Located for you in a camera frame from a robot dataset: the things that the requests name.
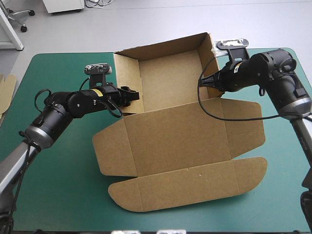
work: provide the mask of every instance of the yellow label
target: yellow label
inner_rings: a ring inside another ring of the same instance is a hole
[[[96,94],[97,94],[99,97],[102,97],[102,96],[103,96],[103,93],[101,93],[100,90],[98,90],[98,89],[91,89],[91,90],[93,90],[94,92],[96,92]]]

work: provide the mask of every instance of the black cable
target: black cable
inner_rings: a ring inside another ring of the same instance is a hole
[[[87,79],[84,80],[84,82],[81,84],[79,91],[82,89],[82,87],[84,86],[84,84],[89,80],[90,78],[88,77]]]
[[[35,96],[35,108],[40,112],[40,118],[41,120],[43,120],[43,112],[42,110],[39,109],[39,107],[37,106],[37,98],[44,92],[49,92],[49,95],[50,96],[52,94],[51,90],[49,89],[41,89]]]
[[[20,188],[21,188],[21,184],[23,182],[23,178],[24,178],[24,175],[25,175],[25,171],[26,171],[26,168],[27,168],[27,165],[28,165],[28,160],[29,160],[29,154],[30,154],[30,147],[31,147],[31,144],[33,143],[31,138],[24,132],[22,131],[19,131],[19,135],[24,137],[26,139],[26,144],[27,144],[27,152],[26,152],[26,156],[25,156],[25,161],[24,161],[24,164],[23,166],[21,167],[21,171],[20,171],[20,178],[19,178],[19,184],[16,188],[16,192],[15,192],[15,196],[14,196],[14,200],[13,200],[13,203],[12,203],[12,206],[11,206],[11,211],[10,211],[10,214],[9,214],[9,219],[8,219],[8,222],[7,222],[7,227],[10,228],[10,222],[11,222],[11,219],[13,217],[13,212],[14,212],[14,208],[16,206],[16,201],[18,199],[18,196],[19,196],[19,193],[20,193]]]
[[[122,117],[122,111],[121,111],[121,109],[120,109],[113,101],[111,101],[111,100],[108,99],[108,102],[109,102],[112,106],[114,106],[114,107],[116,108],[116,110],[118,110],[119,115],[115,114],[115,113],[113,112],[113,110],[109,107],[109,105],[108,105],[107,103],[105,103],[104,101],[97,101],[97,102],[103,104],[112,116],[114,116],[114,117],[116,117],[116,118]]]
[[[211,114],[210,112],[208,112],[205,107],[202,104],[202,101],[200,99],[200,94],[199,94],[199,84],[200,84],[200,79],[203,76],[203,74],[205,73],[205,71],[207,70],[207,68],[209,67],[210,63],[212,63],[212,61],[214,61],[216,58],[213,57],[209,62],[207,62],[206,66],[204,67],[202,73],[200,74],[200,77],[198,79],[198,83],[197,83],[197,99],[198,99],[198,103],[201,107],[201,109],[210,117],[222,120],[222,121],[254,121],[254,120],[265,120],[265,119],[271,119],[271,118],[277,118],[277,117],[284,117],[284,116],[297,116],[297,117],[302,117],[300,114],[295,114],[295,113],[289,113],[289,114],[283,114],[283,115],[275,115],[275,116],[267,116],[267,117],[257,117],[257,118],[222,118],[222,117],[218,117],[215,116],[213,114]]]

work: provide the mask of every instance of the cardboard box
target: cardboard box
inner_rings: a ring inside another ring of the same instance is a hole
[[[197,101],[197,80],[214,58],[211,35],[201,33],[114,54],[117,86],[129,86],[140,100],[123,108],[124,113],[143,113]],[[218,71],[214,60],[205,75]],[[202,88],[202,99],[222,92]]]
[[[220,121],[197,102],[197,80],[213,58],[211,47],[204,33],[114,55],[118,86],[141,95],[124,108],[136,115],[93,138],[104,175],[136,177],[109,187],[119,206],[147,212],[188,205],[245,193],[262,180],[264,158],[233,160],[264,143],[262,121]],[[217,70],[214,60],[205,75]],[[204,106],[217,116],[261,116],[259,104],[221,95],[201,89]]]

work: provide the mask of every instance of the gray floor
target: gray floor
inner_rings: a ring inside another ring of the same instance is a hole
[[[41,0],[10,0],[28,31],[14,25],[25,49],[0,50],[0,73],[20,83],[39,53],[107,52],[211,32],[214,39],[247,38],[250,48],[290,47],[312,79],[312,1],[277,0],[116,0],[104,9],[50,15]]]

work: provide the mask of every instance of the cardboard sheet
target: cardboard sheet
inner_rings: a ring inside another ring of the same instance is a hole
[[[16,84],[16,77],[8,75],[4,78],[0,75],[0,115],[2,115],[9,108]]]

